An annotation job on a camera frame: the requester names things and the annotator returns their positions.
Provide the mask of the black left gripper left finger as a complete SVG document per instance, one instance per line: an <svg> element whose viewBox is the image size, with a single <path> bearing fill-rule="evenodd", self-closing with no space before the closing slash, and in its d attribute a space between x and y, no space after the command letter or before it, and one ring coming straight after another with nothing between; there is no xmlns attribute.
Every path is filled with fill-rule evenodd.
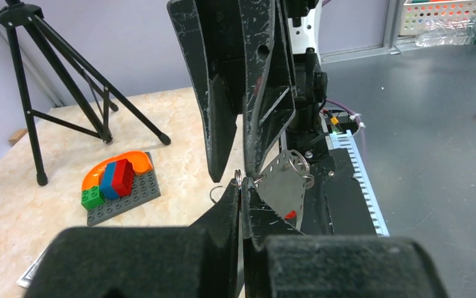
<svg viewBox="0 0 476 298"><path fill-rule="evenodd" d="M187 227L73 227L48 246L26 297L237 297L235 180Z"/></svg>

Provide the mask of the perforated metal keyring plate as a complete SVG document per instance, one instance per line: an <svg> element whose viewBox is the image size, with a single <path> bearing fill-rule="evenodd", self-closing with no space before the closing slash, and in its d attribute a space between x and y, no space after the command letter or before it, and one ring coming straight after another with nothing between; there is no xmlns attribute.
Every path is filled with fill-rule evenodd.
<svg viewBox="0 0 476 298"><path fill-rule="evenodd" d="M303 235L304 195L313 187L314 176L309 163L296 150L283 150L260 173L257 179L244 181L241 171L235 172L218 201L206 212L209 226L228 228L237 215L246 238L269 235ZM295 210L297 218L285 220Z"/></svg>

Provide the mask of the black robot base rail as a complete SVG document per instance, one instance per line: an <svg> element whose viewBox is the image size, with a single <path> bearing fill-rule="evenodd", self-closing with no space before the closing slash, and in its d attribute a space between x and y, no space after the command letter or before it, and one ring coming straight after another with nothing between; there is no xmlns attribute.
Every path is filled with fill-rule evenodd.
<svg viewBox="0 0 476 298"><path fill-rule="evenodd" d="M389 236L350 130L287 130L285 144L304 156L315 178L314 186L304 195L303 233Z"/></svg>

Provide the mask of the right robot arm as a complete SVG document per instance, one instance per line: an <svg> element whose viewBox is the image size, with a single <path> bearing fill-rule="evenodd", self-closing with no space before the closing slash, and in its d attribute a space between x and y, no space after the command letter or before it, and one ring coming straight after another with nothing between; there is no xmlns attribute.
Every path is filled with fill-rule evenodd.
<svg viewBox="0 0 476 298"><path fill-rule="evenodd" d="M310 130L327 90L313 41L319 1L169 1L203 124L208 173L222 179L243 121L256 178L287 131Z"/></svg>

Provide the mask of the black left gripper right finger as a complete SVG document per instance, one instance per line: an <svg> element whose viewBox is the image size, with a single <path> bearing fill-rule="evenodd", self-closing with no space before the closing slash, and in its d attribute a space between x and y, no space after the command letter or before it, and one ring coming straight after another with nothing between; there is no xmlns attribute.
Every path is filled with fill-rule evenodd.
<svg viewBox="0 0 476 298"><path fill-rule="evenodd" d="M247 297L447 297L435 264L401 237L303 235L241 183Z"/></svg>

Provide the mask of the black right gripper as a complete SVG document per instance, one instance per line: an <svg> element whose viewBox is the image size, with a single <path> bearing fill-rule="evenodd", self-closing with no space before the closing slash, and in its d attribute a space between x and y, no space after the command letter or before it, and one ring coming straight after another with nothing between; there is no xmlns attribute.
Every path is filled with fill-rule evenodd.
<svg viewBox="0 0 476 298"><path fill-rule="evenodd" d="M211 179L222 180L242 112L244 168L257 178L295 101L297 109L321 102L320 2L169 1L167 10L198 102Z"/></svg>

